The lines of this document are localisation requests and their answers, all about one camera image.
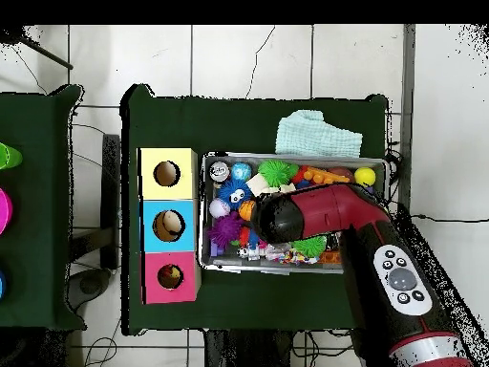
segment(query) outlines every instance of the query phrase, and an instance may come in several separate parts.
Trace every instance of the green spiky ball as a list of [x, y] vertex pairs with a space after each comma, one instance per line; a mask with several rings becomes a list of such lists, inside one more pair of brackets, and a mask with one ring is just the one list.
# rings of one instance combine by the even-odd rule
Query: green spiky ball
[[326, 238], [324, 236], [314, 236], [302, 241], [292, 242], [291, 246], [307, 257], [316, 257], [326, 250]]
[[258, 166], [258, 172], [270, 187], [278, 187], [281, 184], [288, 184], [288, 180], [299, 170], [299, 166], [296, 166], [297, 164], [292, 165], [282, 161], [264, 161]]

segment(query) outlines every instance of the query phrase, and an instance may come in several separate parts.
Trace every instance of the silver tray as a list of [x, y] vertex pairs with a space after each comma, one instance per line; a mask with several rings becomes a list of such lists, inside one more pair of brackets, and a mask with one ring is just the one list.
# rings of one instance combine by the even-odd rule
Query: silver tray
[[201, 178], [200, 178], [200, 209], [199, 209], [199, 246], [198, 258], [203, 269], [241, 272], [245, 270], [260, 271], [272, 274], [290, 274], [291, 272], [308, 273], [343, 273], [341, 265], [334, 264], [315, 264], [315, 265], [282, 265], [266, 259], [248, 261], [238, 255], [237, 247], [228, 246], [225, 254], [218, 257], [210, 256], [210, 241], [207, 237], [214, 218], [209, 214], [210, 202], [217, 196], [217, 189], [214, 182], [209, 177], [209, 167], [212, 163], [225, 162], [231, 167], [236, 162], [245, 162], [251, 165], [253, 173], [256, 174], [258, 165], [268, 159], [277, 159], [284, 162], [306, 164], [317, 168], [328, 169], [329, 167], [342, 166], [353, 171], [359, 167], [370, 167], [375, 171], [376, 180], [373, 189], [382, 193], [384, 197], [388, 195], [390, 178], [390, 166], [382, 159], [368, 158], [318, 158], [304, 157], [299, 155], [266, 155], [248, 154], [233, 152], [209, 152], [202, 157]]

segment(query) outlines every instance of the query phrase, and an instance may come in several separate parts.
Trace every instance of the dark green tabletop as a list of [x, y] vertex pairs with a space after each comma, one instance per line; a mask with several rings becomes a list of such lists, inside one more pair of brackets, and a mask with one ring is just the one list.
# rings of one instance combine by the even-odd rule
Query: dark green tabletop
[[0, 235], [0, 269], [8, 285], [0, 326], [79, 329], [65, 302], [70, 220], [68, 123], [81, 88], [49, 96], [0, 94], [0, 141], [23, 155], [0, 170], [11, 196], [11, 222]]
[[123, 266], [122, 300], [123, 318], [128, 318], [129, 322], [125, 327], [129, 327], [130, 333], [140, 329], [352, 327], [341, 274], [281, 276], [252, 271], [236, 274], [202, 270], [202, 286], [195, 302], [142, 305], [136, 150], [139, 147], [188, 147], [198, 153], [200, 159], [209, 151], [274, 153], [281, 118], [296, 110], [320, 110], [327, 123], [363, 134], [362, 157], [382, 158], [386, 106], [383, 96], [368, 100], [293, 101], [164, 98], [153, 97], [145, 85], [131, 87], [120, 109], [122, 166], [129, 160], [128, 166], [122, 167], [128, 170], [128, 177], [122, 179], [122, 198], [128, 202], [123, 210], [129, 209], [129, 223], [123, 224], [122, 230], [123, 246], [128, 249], [123, 252], [128, 266]]

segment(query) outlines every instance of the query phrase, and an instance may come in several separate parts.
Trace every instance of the white button panel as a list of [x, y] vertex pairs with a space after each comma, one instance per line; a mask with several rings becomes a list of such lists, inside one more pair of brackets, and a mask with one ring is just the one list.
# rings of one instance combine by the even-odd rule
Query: white button panel
[[401, 248], [380, 247], [373, 265], [392, 306], [406, 315], [423, 315], [433, 306], [413, 262]]

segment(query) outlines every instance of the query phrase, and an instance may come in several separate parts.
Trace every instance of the blue box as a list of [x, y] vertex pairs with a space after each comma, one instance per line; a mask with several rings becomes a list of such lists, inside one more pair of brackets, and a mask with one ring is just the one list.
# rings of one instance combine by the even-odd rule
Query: blue box
[[[185, 228], [176, 241], [164, 242], [153, 231], [153, 222], [162, 211], [177, 211], [183, 218]], [[196, 202], [194, 200], [168, 200], [142, 202], [144, 223], [144, 251], [146, 253], [195, 251], [196, 250]]]

